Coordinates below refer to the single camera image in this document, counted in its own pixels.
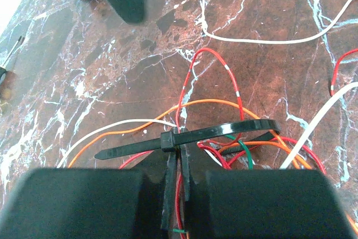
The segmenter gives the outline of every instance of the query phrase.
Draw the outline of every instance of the wire bundle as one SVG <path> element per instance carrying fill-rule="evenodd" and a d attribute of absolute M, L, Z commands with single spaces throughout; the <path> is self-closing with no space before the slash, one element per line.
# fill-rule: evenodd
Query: wire bundle
<path fill-rule="evenodd" d="M 234 90 L 235 90 L 235 94 L 237 97 L 237 104 L 229 102 L 229 101 L 224 101 L 224 100 L 217 100 L 217 99 L 204 99 L 204 100 L 196 100 L 196 101 L 191 101 L 188 102 L 186 104 L 182 103 L 184 94 L 185 94 L 185 88 L 186 85 L 189 81 L 190 78 L 190 74 L 192 71 L 192 68 L 194 66 L 194 62 L 197 58 L 197 56 L 204 52 L 204 51 L 208 51 L 212 54 L 214 54 L 221 62 L 221 64 L 225 67 L 225 69 L 228 71 L 228 74 L 233 82 L 233 86 L 234 86 Z M 298 153 L 299 150 L 302 148 L 303 150 L 306 151 L 306 153 L 316 162 L 317 167 L 322 171 L 323 174 L 326 174 L 326 170 L 322 164 L 322 162 L 319 160 L 319 158 L 317 157 L 317 155 L 312 152 L 307 146 L 304 145 L 305 141 L 308 139 L 309 135 L 311 134 L 311 132 L 314 130 L 314 128 L 317 126 L 317 124 L 319 123 L 319 121 L 324 117 L 324 115 L 327 113 L 327 111 L 332 107 L 332 105 L 339 99 L 341 98 L 347 91 L 349 91 L 352 88 L 358 87 L 358 82 L 354 82 L 354 83 L 350 83 L 349 85 L 346 85 L 345 87 L 341 88 L 336 94 L 333 95 L 333 85 L 334 82 L 336 80 L 337 77 L 337 72 L 338 72 L 338 66 L 340 64 L 340 62 L 342 61 L 342 59 L 349 55 L 352 54 L 354 52 L 357 52 L 358 49 L 352 50 L 346 54 L 344 54 L 338 61 L 337 64 L 335 66 L 335 71 L 333 73 L 333 78 L 332 78 L 332 83 L 331 83 L 331 91 L 330 94 L 332 95 L 332 97 L 327 101 L 327 103 L 320 109 L 320 111 L 317 113 L 317 115 L 313 118 L 312 122 L 309 124 L 309 126 L 306 128 L 305 132 L 302 134 L 302 136 L 300 137 L 300 139 L 294 140 L 288 137 L 281 137 L 278 134 L 276 134 L 275 131 L 271 130 L 271 134 L 274 136 L 274 139 L 272 139 L 271 141 L 249 141 L 249 142 L 243 142 L 240 139 L 240 134 L 235 138 L 233 136 L 229 136 L 230 139 L 232 139 L 232 141 L 230 143 L 219 143 L 213 140 L 207 140 L 207 141 L 202 141 L 202 142 L 198 142 L 198 146 L 205 150 L 209 156 L 219 165 L 221 165 L 223 168 L 225 169 L 231 169 L 231 165 L 240 157 L 242 157 L 243 155 L 247 155 L 247 159 L 248 159 L 248 168 L 249 169 L 253 169 L 253 160 L 252 160 L 252 156 L 250 153 L 250 150 L 253 150 L 255 148 L 257 148 L 258 146 L 261 145 L 267 145 L 267 146 L 274 146 L 274 147 L 279 147 L 280 149 L 284 150 L 287 154 L 288 157 L 286 158 L 286 160 L 284 161 L 284 163 L 281 165 L 280 168 L 287 168 L 288 165 L 290 165 L 290 163 L 292 162 L 294 167 L 297 169 L 300 169 L 300 165 L 298 164 L 298 162 L 307 169 L 312 169 L 311 165 L 308 164 Z M 132 133 L 138 130 L 141 130 L 143 128 L 146 128 L 147 126 L 149 126 L 152 123 L 161 123 L 164 125 L 169 125 L 171 127 L 178 127 L 178 130 L 180 130 L 180 124 L 179 124 L 179 114 L 180 111 L 183 107 L 186 106 L 190 106 L 193 104 L 200 104 L 200 103 L 207 103 L 207 102 L 211 102 L 211 103 L 220 103 L 220 104 L 226 104 L 226 105 L 230 105 L 233 107 L 236 107 L 239 110 L 239 117 L 241 120 L 244 119 L 244 113 L 248 114 L 249 116 L 251 116 L 254 119 L 259 119 L 259 117 L 254 114 L 253 112 L 249 111 L 248 109 L 246 109 L 245 107 L 242 106 L 242 100 L 241 100 L 241 96 L 239 94 L 239 87 L 237 85 L 237 81 L 235 79 L 235 76 L 233 75 L 233 72 L 230 70 L 230 68 L 228 67 L 228 65 L 226 64 L 226 62 L 223 60 L 223 58 L 215 51 L 213 51 L 212 49 L 209 48 L 202 48 L 200 50 L 198 50 L 196 52 L 196 54 L 193 57 L 193 60 L 190 64 L 189 67 L 189 71 L 188 74 L 186 76 L 185 82 L 184 82 L 184 86 L 182 88 L 181 94 L 180 94 L 180 98 L 179 98 L 179 102 L 178 105 L 170 108 L 169 110 L 167 110 L 166 112 L 162 113 L 160 116 L 156 117 L 155 119 L 132 119 L 132 120 L 123 120 L 123 121 L 119 121 L 117 123 L 113 123 L 111 125 L 105 126 L 103 128 L 100 128 L 98 130 L 93 131 L 92 133 L 89 133 L 88 135 L 86 135 L 85 137 L 81 138 L 78 142 L 76 142 L 73 146 L 70 147 L 70 149 L 66 152 L 66 154 L 63 156 L 62 160 L 59 162 L 58 164 L 58 168 L 62 167 L 64 162 L 66 161 L 67 157 L 70 155 L 70 153 L 75 149 L 75 147 L 77 145 L 79 145 L 82 141 L 84 141 L 85 139 L 89 138 L 90 136 L 99 133 L 103 130 L 106 130 L 108 128 L 111 128 L 113 126 L 118 126 L 121 124 L 125 124 L 125 123 L 133 123 L 133 122 L 145 122 L 145 124 L 134 128 L 134 129 L 130 129 L 130 130 L 125 130 L 125 131 L 116 131 L 116 132 L 107 132 L 107 133 L 103 133 L 101 135 L 99 135 L 98 137 L 96 137 L 94 140 L 92 140 L 91 142 L 89 142 L 87 145 L 85 145 L 76 155 L 75 157 L 71 160 L 70 164 L 68 165 L 68 167 L 72 167 L 74 165 L 74 163 L 76 162 L 76 160 L 80 157 L 80 155 L 82 155 L 85 150 L 93 145 L 96 141 L 98 141 L 99 139 L 107 136 L 107 135 L 113 135 L 113 134 L 126 134 L 126 133 Z M 160 120 L 160 118 L 168 115 L 169 113 L 173 112 L 176 110 L 176 117 L 175 117 L 175 121 L 176 124 L 173 123 L 168 123 L 166 121 Z M 294 148 L 293 150 L 291 150 L 286 144 L 286 142 L 292 143 L 294 144 Z M 221 146 L 221 148 L 219 150 L 214 149 L 211 146 L 207 146 L 204 145 L 204 142 L 211 142 L 211 143 L 215 143 L 219 146 Z M 237 147 L 237 146 L 241 146 L 241 148 L 243 148 L 243 151 L 239 152 L 235 157 L 233 157 L 230 161 L 227 162 L 227 160 L 225 160 L 223 158 L 223 156 L 221 156 L 220 153 L 222 153 L 223 151 L 227 150 L 228 148 L 232 148 L 232 147 Z M 133 162 L 135 159 L 144 156 L 146 154 L 150 154 L 152 151 L 147 151 L 147 152 L 142 152 L 142 153 L 138 153 L 136 155 L 131 156 L 127 161 L 125 161 L 119 168 L 122 169 L 124 167 L 126 167 L 128 164 L 130 164 L 131 162 Z M 175 197 L 175 207 L 176 207 L 176 216 L 177 216 L 177 221 L 178 221 L 178 229 L 180 231 L 183 231 L 183 224 L 182 224 L 182 220 L 181 220 L 181 215 L 180 215 L 180 191 L 181 191 L 181 184 L 182 184 L 182 177 L 179 176 L 178 180 L 177 180 L 177 186 L 176 186 L 176 197 Z M 356 232 L 356 234 L 358 235 L 358 227 L 356 226 L 356 224 L 354 223 L 354 221 L 352 220 L 352 218 L 347 215 L 347 219 L 348 221 L 351 223 L 354 231 Z M 180 233 L 180 236 L 182 239 L 185 239 L 184 233 Z"/>

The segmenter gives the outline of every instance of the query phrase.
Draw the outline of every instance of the white wire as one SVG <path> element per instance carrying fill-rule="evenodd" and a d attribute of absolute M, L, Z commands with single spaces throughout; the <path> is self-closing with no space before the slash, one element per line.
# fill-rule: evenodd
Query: white wire
<path fill-rule="evenodd" d="M 211 37 L 213 39 L 221 40 L 221 41 L 256 43 L 256 44 L 271 44 L 271 45 L 297 44 L 297 43 L 303 43 L 303 42 L 307 42 L 307 41 L 317 39 L 317 38 L 323 36 L 325 33 L 327 33 L 336 24 L 336 22 L 340 19 L 340 17 L 346 11 L 347 7 L 349 6 L 349 4 L 352 1 L 353 0 L 348 0 L 346 2 L 346 4 L 343 6 L 342 10 L 338 13 L 336 18 L 331 22 L 331 24 L 327 26 L 327 28 L 325 28 L 322 32 L 320 32 L 318 34 L 316 34 L 314 36 L 310 36 L 310 37 L 305 38 L 305 39 L 296 39 L 296 40 L 256 40 L 256 39 L 231 39 L 231 38 L 223 38 L 221 36 L 215 36 L 214 34 L 211 34 L 211 33 L 208 32 L 208 23 L 205 21 L 205 0 L 201 0 L 201 2 L 200 2 L 200 6 L 201 6 L 201 19 L 200 19 L 200 22 L 201 22 L 201 28 L 202 28 L 203 32 L 207 36 L 209 36 L 209 37 Z"/>
<path fill-rule="evenodd" d="M 216 159 L 216 157 L 207 149 L 205 149 L 205 152 L 210 156 L 210 158 L 212 158 L 214 160 L 214 162 L 216 162 L 218 165 L 220 165 L 221 167 L 223 166 L 221 162 L 219 162 L 218 159 Z"/>
<path fill-rule="evenodd" d="M 131 119 L 131 120 L 122 120 L 122 121 L 118 121 L 117 123 L 112 123 L 110 125 L 104 126 L 102 128 L 99 128 L 95 131 L 93 131 L 92 133 L 89 133 L 87 135 L 85 135 L 84 137 L 82 137 L 79 141 L 77 141 L 72 147 L 70 147 L 70 149 L 65 153 L 65 155 L 63 156 L 63 158 L 61 159 L 61 161 L 59 162 L 59 164 L 57 165 L 57 168 L 61 168 L 63 163 L 65 162 L 65 160 L 67 159 L 67 157 L 69 156 L 69 154 L 74 150 L 74 148 L 76 146 L 78 146 L 81 142 L 83 142 L 85 139 L 87 139 L 88 137 L 97 134 L 101 131 L 104 131 L 106 129 L 109 129 L 111 127 L 114 126 L 118 126 L 121 124 L 125 124 L 125 123 L 150 123 L 150 122 L 154 122 L 154 123 L 161 123 L 164 125 L 169 125 L 171 127 L 175 127 L 176 125 L 174 123 L 169 123 L 167 121 L 164 120 L 156 120 L 156 119 Z"/>
<path fill-rule="evenodd" d="M 286 160 L 281 165 L 280 169 L 286 169 L 288 165 L 292 162 L 292 160 L 295 158 L 301 147 L 303 146 L 304 142 L 308 139 L 309 135 L 313 132 L 314 128 L 317 126 L 317 124 L 322 120 L 322 118 L 325 116 L 327 111 L 334 105 L 334 103 L 341 98 L 347 91 L 358 87 L 358 82 L 353 82 L 345 87 L 341 88 L 338 92 L 336 92 L 325 104 L 322 106 L 322 108 L 318 111 L 318 113 L 315 115 L 313 120 L 310 122 L 306 130 L 301 135 L 300 139 L 298 140 L 295 147 L 292 149 L 290 154 L 287 156 Z"/>

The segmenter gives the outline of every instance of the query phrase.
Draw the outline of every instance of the electrical wire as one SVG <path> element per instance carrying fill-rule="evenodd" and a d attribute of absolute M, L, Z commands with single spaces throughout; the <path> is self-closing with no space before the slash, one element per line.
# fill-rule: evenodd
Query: electrical wire
<path fill-rule="evenodd" d="M 276 142 L 271 142 L 271 141 L 249 141 L 249 142 L 244 142 L 245 145 L 268 145 L 268 146 L 275 146 L 275 147 L 279 147 L 281 149 L 283 149 L 285 152 L 287 153 L 290 153 L 291 150 L 287 147 L 284 147 L 283 145 L 279 144 L 279 143 L 276 143 Z M 221 150 L 224 151 L 230 147 L 237 147 L 239 144 L 238 143 L 235 143 L 235 144 L 232 144 L 230 146 L 227 146 L 227 147 L 223 147 Z M 245 154 L 245 151 L 242 151 L 240 152 L 238 155 L 236 155 L 233 159 L 231 159 L 229 162 L 228 162 L 228 165 L 231 166 L 232 163 L 234 161 L 237 160 L 237 158 L 241 157 L 242 155 Z M 306 168 L 306 169 L 312 169 L 311 165 L 309 165 L 301 156 L 297 155 L 296 156 L 297 160 Z"/>
<path fill-rule="evenodd" d="M 210 158 L 213 159 L 214 162 L 216 162 L 221 167 L 223 166 L 223 164 L 221 162 L 219 162 L 218 159 L 216 159 L 215 156 L 210 151 L 208 151 L 207 149 L 205 149 L 204 151 L 206 152 L 206 154 L 209 155 Z"/>
<path fill-rule="evenodd" d="M 186 231 L 184 229 L 173 229 L 173 232 L 186 233 Z"/>
<path fill-rule="evenodd" d="M 232 107 L 236 107 L 236 108 L 239 108 L 239 106 L 233 102 L 230 102 L 230 101 L 226 101 L 226 100 L 220 100 L 220 99 L 202 99 L 202 100 L 195 100 L 195 101 L 191 101 L 191 102 L 188 102 L 186 104 L 182 104 L 182 107 L 186 107 L 186 106 L 190 106 L 190 105 L 194 105 L 194 104 L 202 104 L 202 103 L 218 103 L 218 104 L 225 104 L 225 105 L 230 105 Z M 160 114 L 158 117 L 156 117 L 156 120 L 168 115 L 169 113 L 175 111 L 176 109 L 178 108 L 178 105 L 175 105 L 173 106 L 172 108 L 168 109 L 166 112 Z M 259 119 L 259 117 L 249 111 L 248 109 L 246 109 L 245 107 L 242 108 L 243 111 L 248 114 L 249 116 L 251 116 L 252 118 L 254 119 Z M 143 124 L 137 128 L 134 128 L 134 129 L 130 129 L 130 130 L 124 130 L 124 131 L 115 131 L 115 132 L 107 132 L 107 133 L 103 133 L 101 135 L 99 135 L 98 137 L 96 137 L 94 140 L 92 140 L 91 142 L 89 142 L 87 145 L 85 145 L 77 154 L 76 156 L 72 159 L 71 163 L 74 164 L 74 162 L 80 157 L 80 155 L 85 152 L 85 150 L 90 147 L 91 145 L 93 145 L 94 143 L 96 143 L 98 140 L 100 140 L 101 138 L 107 136 L 107 135 L 114 135 L 114 134 L 128 134 L 128 133 L 131 133 L 131 132 L 135 132 L 135 131 L 138 131 L 138 130 L 141 130 L 143 128 L 146 128 L 147 126 L 151 125 L 151 123 L 153 122 L 150 122 L 150 123 L 146 123 L 146 124 Z M 288 150 L 290 150 L 287 145 L 285 144 L 285 142 L 281 139 L 281 137 L 279 135 L 276 134 L 275 131 L 271 130 L 270 131 L 272 133 L 272 135 L 274 137 L 277 138 L 277 140 L 282 144 L 282 146 L 286 147 Z M 81 138 L 80 141 L 84 141 L 87 137 L 89 137 L 91 134 L 88 134 L 86 135 L 85 137 Z M 75 145 L 72 146 L 70 148 L 70 150 L 72 151 L 74 148 L 75 148 Z M 66 152 L 64 158 L 62 159 L 62 162 L 64 162 L 65 158 L 67 158 L 67 156 L 70 154 L 70 152 Z M 297 161 L 294 160 L 293 161 L 293 164 L 294 166 L 299 169 L 299 165 L 297 164 Z"/>
<path fill-rule="evenodd" d="M 347 53 L 344 53 L 344 55 L 342 55 L 342 56 L 338 59 L 336 65 L 335 65 L 335 70 L 333 71 L 333 76 L 332 76 L 332 81 L 331 81 L 331 88 L 330 88 L 330 91 L 329 91 L 329 94 L 330 94 L 331 96 L 333 96 L 333 94 L 334 94 L 334 93 L 333 93 L 333 90 L 334 90 L 334 86 L 335 86 L 336 79 L 337 79 L 338 68 L 339 68 L 339 66 L 340 66 L 340 64 L 341 64 L 341 62 L 342 62 L 342 60 L 343 60 L 346 56 L 348 56 L 348 55 L 350 55 L 350 54 L 352 54 L 352 53 L 356 53 L 356 52 L 358 52 L 358 48 L 357 48 L 357 49 L 354 49 L 354 50 L 350 50 L 350 51 L 348 51 Z"/>
<path fill-rule="evenodd" d="M 223 167 L 224 167 L 225 169 L 228 169 L 228 170 L 231 169 L 231 167 L 228 165 L 228 163 L 226 162 L 226 160 L 223 158 L 223 156 L 221 156 L 221 155 L 219 154 L 218 151 L 216 151 L 215 149 L 213 149 L 213 148 L 211 148 L 211 147 L 209 147 L 209 146 L 205 146 L 205 145 L 202 145 L 202 144 L 198 144 L 198 147 L 201 148 L 201 149 L 205 149 L 205 150 L 207 150 L 207 151 L 210 151 L 212 154 L 214 154 L 214 155 L 219 159 L 219 161 L 222 163 L 222 165 L 223 165 Z"/>
<path fill-rule="evenodd" d="M 227 70 L 230 78 L 231 78 L 231 81 L 233 83 L 233 86 L 234 86 L 234 90 L 235 90 L 235 94 L 236 94 L 236 98 L 237 98 L 237 104 L 238 104 L 238 108 L 239 108 L 239 111 L 240 111 L 240 120 L 244 120 L 244 111 L 242 109 L 242 100 L 241 100 L 241 97 L 240 97 L 240 92 L 239 92 L 239 86 L 237 85 L 237 81 L 236 81 L 236 78 L 234 76 L 234 73 L 231 71 L 231 69 L 229 68 L 229 66 L 226 64 L 225 60 L 220 56 L 219 53 L 217 53 L 215 50 L 212 50 L 210 48 L 201 48 L 199 49 L 195 54 L 194 54 L 194 57 L 190 63 L 190 66 L 189 66 L 189 71 L 186 75 L 186 78 L 185 78 L 185 81 L 184 81 L 184 85 L 183 85 L 183 89 L 180 93 L 180 98 L 179 98 L 179 102 L 178 102 L 178 108 L 177 108 L 177 112 L 175 114 L 175 123 L 177 125 L 177 128 L 178 128 L 178 132 L 180 132 L 180 125 L 179 125 L 179 112 L 181 111 L 181 106 L 182 106 L 182 102 L 183 102 L 183 98 L 184 98 L 184 93 L 185 93 L 185 88 L 188 84 L 188 81 L 189 81 L 189 78 L 190 78 L 190 75 L 191 75 L 191 71 L 192 71 L 192 68 L 194 66 L 194 63 L 195 63 L 195 60 L 196 58 L 198 57 L 198 55 L 204 51 L 207 51 L 209 53 L 212 53 L 220 62 L 221 64 L 224 66 L 224 68 Z M 221 144 L 219 142 L 216 142 L 216 141 L 213 141 L 215 142 L 216 144 L 219 144 L 219 145 L 222 145 L 222 146 L 228 146 L 230 144 L 233 144 L 235 142 L 237 142 L 240 138 L 240 134 L 238 134 L 237 138 L 230 142 L 229 144 Z"/>
<path fill-rule="evenodd" d="M 62 157 L 61 161 L 59 162 L 59 164 L 57 165 L 57 168 L 61 168 L 63 163 L 65 162 L 65 160 L 67 159 L 67 157 L 70 155 L 70 153 L 75 149 L 76 146 L 78 146 L 81 142 L 83 142 L 84 140 L 86 140 L 88 137 L 94 135 L 94 134 L 97 134 L 101 131 L 104 131 L 106 129 L 109 129 L 109 128 L 112 128 L 114 126 L 118 126 L 118 125 L 121 125 L 121 124 L 125 124 L 125 123 L 147 123 L 147 124 L 144 124 L 142 125 L 143 128 L 145 128 L 146 126 L 150 125 L 151 123 L 161 123 L 161 124 L 165 124 L 165 125 L 169 125 L 171 127 L 175 127 L 175 124 L 172 124 L 172 123 L 168 123 L 164 120 L 159 120 L 159 119 L 131 119 L 131 120 L 122 120 L 122 121 L 118 121 L 117 123 L 112 123 L 110 125 L 107 125 L 107 126 L 104 126 L 102 128 L 99 128 L 95 131 L 93 131 L 92 133 L 89 133 L 87 135 L 85 135 L 83 138 L 81 138 L 79 141 L 77 141 L 76 143 L 74 143 L 73 146 L 70 147 L 70 149 L 68 151 L 66 151 L 65 155 Z M 130 132 L 135 132 L 137 130 L 140 130 L 140 129 L 132 129 Z M 75 158 L 71 161 L 71 163 L 69 164 L 68 167 L 71 167 L 74 162 L 77 160 L 78 156 L 80 156 L 82 154 L 84 150 L 82 149 L 80 151 L 80 153 L 77 153 L 77 155 L 75 156 Z"/>
<path fill-rule="evenodd" d="M 241 147 L 243 147 L 243 149 L 244 149 L 245 152 L 246 152 L 249 170 L 253 169 L 253 162 L 252 162 L 252 156 L 251 156 L 250 150 L 248 149 L 248 147 L 246 147 L 246 145 L 245 145 L 244 143 L 242 143 L 241 140 L 239 140 L 238 142 L 239 142 L 239 144 L 241 145 Z"/>
<path fill-rule="evenodd" d="M 324 34 L 326 34 L 340 19 L 342 14 L 346 11 L 347 7 L 353 0 L 348 0 L 345 5 L 343 6 L 342 10 L 338 13 L 336 18 L 333 19 L 330 25 L 328 25 L 324 30 L 322 30 L 320 33 L 310 36 L 308 38 L 304 39 L 296 39 L 296 40 L 256 40 L 256 39 L 231 39 L 231 38 L 223 38 L 221 36 L 216 36 L 214 34 L 211 34 L 208 32 L 208 23 L 205 21 L 205 0 L 199 0 L 200 7 L 201 7 L 201 19 L 199 20 L 201 22 L 201 28 L 202 31 L 209 37 L 221 41 L 229 41 L 229 42 L 242 42 L 242 43 L 256 43 L 256 44 L 271 44 L 271 45 L 288 45 L 288 44 L 297 44 L 297 43 L 304 43 L 307 41 L 311 41 L 314 39 L 317 39 Z"/>
<path fill-rule="evenodd" d="M 146 155 L 147 153 L 152 153 L 152 152 L 153 151 L 145 151 L 145 152 L 140 152 L 140 153 L 137 153 L 136 155 L 133 155 L 128 160 L 126 160 L 124 163 L 122 163 L 122 165 L 119 167 L 119 169 L 123 169 L 129 163 L 133 162 L 135 159 L 139 158 L 140 156 L 143 156 L 143 155 Z"/>
<path fill-rule="evenodd" d="M 297 140 L 289 138 L 289 137 L 281 137 L 281 139 L 286 142 L 297 144 Z M 302 148 L 311 156 L 312 159 L 314 159 L 314 161 L 316 162 L 316 164 L 317 164 L 318 168 L 321 170 L 321 172 L 324 175 L 326 175 L 327 174 L 326 168 L 324 168 L 324 165 L 323 165 L 322 161 L 318 158 L 318 156 L 313 151 L 311 151 L 306 145 L 303 145 Z"/>
<path fill-rule="evenodd" d="M 356 233 L 356 235 L 358 235 L 358 225 L 354 222 L 354 220 L 351 218 L 350 215 L 348 215 L 348 214 L 346 213 L 346 216 L 347 216 L 347 219 L 348 219 L 350 225 L 351 225 L 352 228 L 353 228 L 353 231 Z"/>
<path fill-rule="evenodd" d="M 181 220 L 181 214 L 180 214 L 180 191 L 181 191 L 181 184 L 183 181 L 183 177 L 181 174 L 179 174 L 179 178 L 177 180 L 177 185 L 175 188 L 175 200 L 174 200 L 174 204 L 175 204 L 175 215 L 177 218 L 177 223 L 178 223 L 178 228 L 179 229 L 183 229 L 183 222 Z M 180 233 L 180 238 L 181 239 L 185 239 L 184 235 L 182 233 Z"/>
<path fill-rule="evenodd" d="M 313 132 L 314 128 L 316 128 L 317 124 L 322 120 L 322 118 L 325 116 L 325 114 L 328 112 L 328 110 L 335 104 L 335 102 L 340 99 L 346 92 L 349 90 L 358 87 L 358 82 L 353 82 L 345 87 L 341 88 L 338 92 L 336 92 L 318 111 L 316 116 L 313 118 L 313 120 L 310 122 L 306 130 L 303 132 L 301 137 L 298 139 L 297 144 L 292 149 L 290 154 L 287 156 L 286 160 L 281 165 L 280 169 L 286 169 L 288 165 L 290 165 L 291 161 L 294 159 L 294 157 L 297 155 L 303 144 L 308 139 L 309 135 Z"/>
<path fill-rule="evenodd" d="M 228 138 L 230 138 L 232 140 L 235 138 L 232 135 L 226 135 L 226 137 L 228 137 Z M 289 137 L 281 137 L 281 139 L 283 141 L 286 141 L 286 142 L 297 144 L 297 140 L 289 138 Z M 310 155 L 310 157 L 312 159 L 314 159 L 314 161 L 316 162 L 318 168 L 322 171 L 322 173 L 324 175 L 326 175 L 327 174 L 326 168 L 324 168 L 324 165 L 323 165 L 322 161 L 318 158 L 318 156 L 313 151 L 311 151 L 306 145 L 303 145 L 302 148 Z M 224 150 L 225 149 L 220 149 L 220 150 L 218 150 L 218 152 L 222 153 Z"/>

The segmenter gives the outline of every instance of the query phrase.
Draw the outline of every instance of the marble floor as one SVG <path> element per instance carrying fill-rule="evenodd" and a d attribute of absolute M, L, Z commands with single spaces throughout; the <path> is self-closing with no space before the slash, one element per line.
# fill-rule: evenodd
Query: marble floor
<path fill-rule="evenodd" d="M 209 32 L 228 38 L 291 40 L 320 32 L 347 0 L 205 0 Z M 155 118 L 178 102 L 189 62 L 199 48 L 217 50 L 234 72 L 245 107 L 277 120 L 282 134 L 298 139 L 329 99 L 336 60 L 357 47 L 358 2 L 322 38 L 297 45 L 229 43 L 203 35 L 199 0 L 148 0 L 148 19 L 126 24 L 106 0 L 23 0 L 0 37 L 0 59 L 20 35 L 0 85 L 0 204 L 19 176 L 54 167 L 70 145 L 115 121 Z M 337 86 L 357 80 L 358 55 L 341 65 Z M 358 103 L 356 91 L 340 99 L 307 145 L 323 161 L 347 212 L 358 222 Z M 185 100 L 235 102 L 226 70 L 212 55 L 195 65 Z M 165 119 L 173 121 L 174 114 Z M 232 107 L 185 109 L 187 128 L 236 121 Z M 138 126 L 128 124 L 112 130 Z M 95 161 L 101 149 L 158 137 L 163 126 L 104 138 L 76 167 L 118 167 L 125 158 Z M 76 152 L 84 146 L 79 145 Z M 286 153 L 253 152 L 255 168 L 278 168 Z M 245 159 L 235 164 L 247 168 Z"/>

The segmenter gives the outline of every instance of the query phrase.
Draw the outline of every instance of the green wire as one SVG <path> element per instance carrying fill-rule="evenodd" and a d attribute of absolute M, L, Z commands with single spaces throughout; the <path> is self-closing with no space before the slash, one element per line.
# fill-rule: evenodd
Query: green wire
<path fill-rule="evenodd" d="M 183 229 L 173 229 L 173 232 L 186 233 L 186 231 Z"/>
<path fill-rule="evenodd" d="M 252 162 L 252 156 L 251 156 L 250 150 L 248 149 L 248 147 L 246 147 L 246 145 L 244 143 L 242 143 L 241 140 L 239 140 L 238 142 L 240 143 L 241 147 L 243 147 L 245 152 L 246 152 L 247 161 L 248 161 L 248 168 L 253 169 L 253 162 Z"/>
<path fill-rule="evenodd" d="M 232 140 L 235 140 L 235 139 L 236 139 L 236 137 L 233 137 L 232 135 L 229 135 L 229 134 L 226 135 L 226 137 L 227 137 L 227 138 L 230 138 L 230 139 L 232 139 Z"/>

